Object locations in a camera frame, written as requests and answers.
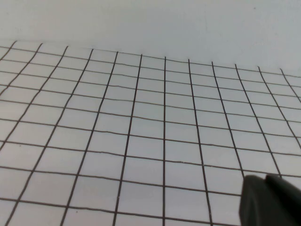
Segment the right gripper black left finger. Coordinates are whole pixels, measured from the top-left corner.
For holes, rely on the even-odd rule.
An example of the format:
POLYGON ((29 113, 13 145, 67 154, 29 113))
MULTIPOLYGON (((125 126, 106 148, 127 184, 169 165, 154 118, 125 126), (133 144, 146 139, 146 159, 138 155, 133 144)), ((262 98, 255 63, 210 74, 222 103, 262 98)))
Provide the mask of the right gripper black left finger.
POLYGON ((239 206, 243 226, 267 226, 271 214, 273 196, 263 178, 248 175, 244 178, 239 206))

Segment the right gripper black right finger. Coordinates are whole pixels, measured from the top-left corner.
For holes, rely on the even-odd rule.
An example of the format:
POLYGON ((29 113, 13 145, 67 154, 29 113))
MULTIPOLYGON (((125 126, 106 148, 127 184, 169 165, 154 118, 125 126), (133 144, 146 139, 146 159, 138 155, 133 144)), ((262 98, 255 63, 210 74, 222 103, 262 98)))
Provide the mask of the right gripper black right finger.
POLYGON ((272 190, 285 210, 298 226, 301 225, 301 190, 285 179, 267 175, 265 183, 272 190))

